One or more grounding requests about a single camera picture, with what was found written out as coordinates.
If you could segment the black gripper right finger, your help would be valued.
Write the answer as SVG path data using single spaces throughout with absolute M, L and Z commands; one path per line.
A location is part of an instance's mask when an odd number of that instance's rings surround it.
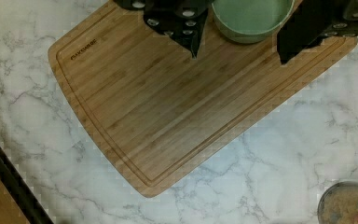
M 281 64 L 333 36 L 358 36 L 358 0 L 303 0 L 277 34 Z

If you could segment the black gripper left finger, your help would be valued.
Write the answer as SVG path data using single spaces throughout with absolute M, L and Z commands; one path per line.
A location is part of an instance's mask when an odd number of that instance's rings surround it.
M 198 56 L 208 10 L 214 0 L 114 0 L 121 8 L 143 11 L 145 24 Z

